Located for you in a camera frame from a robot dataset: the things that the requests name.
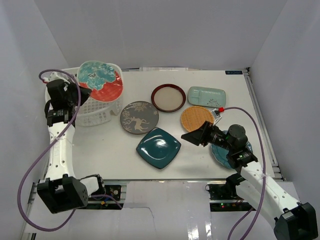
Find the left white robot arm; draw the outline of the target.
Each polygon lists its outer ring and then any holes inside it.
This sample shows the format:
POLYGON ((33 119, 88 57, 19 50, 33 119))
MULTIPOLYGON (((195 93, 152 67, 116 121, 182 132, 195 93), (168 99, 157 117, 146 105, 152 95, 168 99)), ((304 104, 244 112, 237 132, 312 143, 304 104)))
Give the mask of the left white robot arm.
POLYGON ((99 200, 106 187, 99 174, 76 178, 73 169, 73 137, 77 105, 82 105, 91 90, 77 87, 63 79, 46 85, 44 108, 50 142, 49 162, 44 181, 37 185, 37 194, 53 214, 88 205, 89 197, 99 200))

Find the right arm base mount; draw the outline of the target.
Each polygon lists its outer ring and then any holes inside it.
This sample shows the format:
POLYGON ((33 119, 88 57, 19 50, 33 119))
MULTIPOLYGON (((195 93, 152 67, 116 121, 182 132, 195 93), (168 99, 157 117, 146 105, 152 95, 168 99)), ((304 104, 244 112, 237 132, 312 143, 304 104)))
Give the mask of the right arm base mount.
POLYGON ((211 212, 246 212, 252 206, 236 194, 236 186, 245 179, 235 173, 226 178, 225 183, 209 183, 205 190, 209 193, 211 212))

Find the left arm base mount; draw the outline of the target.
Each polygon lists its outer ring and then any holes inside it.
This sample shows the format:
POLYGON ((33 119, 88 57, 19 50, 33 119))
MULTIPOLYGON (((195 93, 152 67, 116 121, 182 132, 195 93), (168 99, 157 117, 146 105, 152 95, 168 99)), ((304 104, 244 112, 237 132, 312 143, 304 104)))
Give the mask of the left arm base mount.
POLYGON ((105 185, 103 190, 94 192, 88 199, 85 210, 121 210, 126 192, 121 185, 105 185))

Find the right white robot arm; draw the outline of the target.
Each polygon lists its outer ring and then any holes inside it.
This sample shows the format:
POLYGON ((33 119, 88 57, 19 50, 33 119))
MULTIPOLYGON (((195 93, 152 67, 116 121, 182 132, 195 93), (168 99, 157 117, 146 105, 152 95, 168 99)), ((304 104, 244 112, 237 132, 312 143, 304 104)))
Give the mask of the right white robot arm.
POLYGON ((233 124, 224 133, 206 121, 181 138, 196 146, 212 144, 228 151, 227 161, 236 173, 226 179, 226 195, 248 202, 270 224, 276 239, 314 240, 319 236, 313 206, 292 197, 263 172, 263 166, 247 148, 248 138, 241 125, 233 124))

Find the red and teal floral plate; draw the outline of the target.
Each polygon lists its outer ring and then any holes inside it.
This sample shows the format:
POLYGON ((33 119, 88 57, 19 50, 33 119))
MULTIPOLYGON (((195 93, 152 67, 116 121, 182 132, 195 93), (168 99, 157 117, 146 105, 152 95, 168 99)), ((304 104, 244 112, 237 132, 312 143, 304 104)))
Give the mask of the red and teal floral plate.
POLYGON ((80 86, 91 89, 90 97, 99 102, 113 102, 124 90, 120 71, 110 63, 86 61, 78 68, 76 77, 80 86))

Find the grey reindeer plate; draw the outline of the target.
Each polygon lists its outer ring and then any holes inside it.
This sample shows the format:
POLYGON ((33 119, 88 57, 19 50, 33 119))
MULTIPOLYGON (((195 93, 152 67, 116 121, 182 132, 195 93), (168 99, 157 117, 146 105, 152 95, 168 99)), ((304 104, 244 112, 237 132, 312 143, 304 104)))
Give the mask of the grey reindeer plate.
POLYGON ((120 124, 130 134, 143 135, 157 126, 159 118, 159 112, 152 103, 135 101, 123 108, 120 124))

